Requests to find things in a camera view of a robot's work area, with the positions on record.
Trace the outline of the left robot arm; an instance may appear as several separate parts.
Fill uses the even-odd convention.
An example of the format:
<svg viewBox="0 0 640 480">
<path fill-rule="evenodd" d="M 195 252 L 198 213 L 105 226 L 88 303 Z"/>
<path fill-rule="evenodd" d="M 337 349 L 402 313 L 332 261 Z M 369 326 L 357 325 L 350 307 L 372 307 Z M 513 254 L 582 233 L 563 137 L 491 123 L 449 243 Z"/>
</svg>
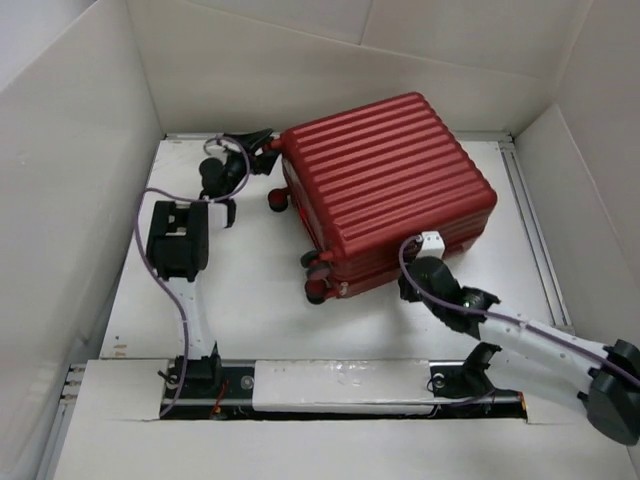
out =
<svg viewBox="0 0 640 480">
<path fill-rule="evenodd" d="M 271 129 L 207 139 L 205 158 L 198 167 L 199 196 L 166 194 L 154 205 L 145 259 L 176 302 L 183 330 L 184 352 L 162 374 L 174 398 L 193 391 L 212 396 L 223 385 L 222 361 L 207 319 L 200 276 L 209 263 L 210 233 L 235 223 L 235 196 L 251 175 L 268 175 L 273 170 L 279 153 L 265 149 L 273 139 Z"/>
</svg>

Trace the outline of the red hard-shell suitcase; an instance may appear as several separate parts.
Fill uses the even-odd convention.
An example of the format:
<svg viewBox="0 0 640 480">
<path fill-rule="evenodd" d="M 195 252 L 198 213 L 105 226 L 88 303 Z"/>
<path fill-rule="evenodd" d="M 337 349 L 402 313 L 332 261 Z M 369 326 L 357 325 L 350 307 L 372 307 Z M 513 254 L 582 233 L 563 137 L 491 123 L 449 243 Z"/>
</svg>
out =
<svg viewBox="0 0 640 480">
<path fill-rule="evenodd" d="M 267 144 L 313 243 L 300 263 L 307 300 L 349 298 L 396 280 L 402 243 L 437 232 L 447 256 L 484 232 L 497 192 L 426 98 L 409 92 L 291 127 Z"/>
</svg>

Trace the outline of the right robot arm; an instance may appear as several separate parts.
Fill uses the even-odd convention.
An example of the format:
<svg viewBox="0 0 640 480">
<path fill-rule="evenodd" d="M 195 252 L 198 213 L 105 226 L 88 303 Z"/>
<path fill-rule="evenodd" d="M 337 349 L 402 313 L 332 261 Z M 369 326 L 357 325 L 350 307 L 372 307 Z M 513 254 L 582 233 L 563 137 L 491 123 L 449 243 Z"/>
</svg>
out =
<svg viewBox="0 0 640 480">
<path fill-rule="evenodd" d="M 639 349 L 585 340 L 509 312 L 495 295 L 458 283 L 433 256 L 402 262 L 401 297 L 423 303 L 449 329 L 477 340 L 462 369 L 477 396 L 514 390 L 584 416 L 605 437 L 639 442 Z"/>
</svg>

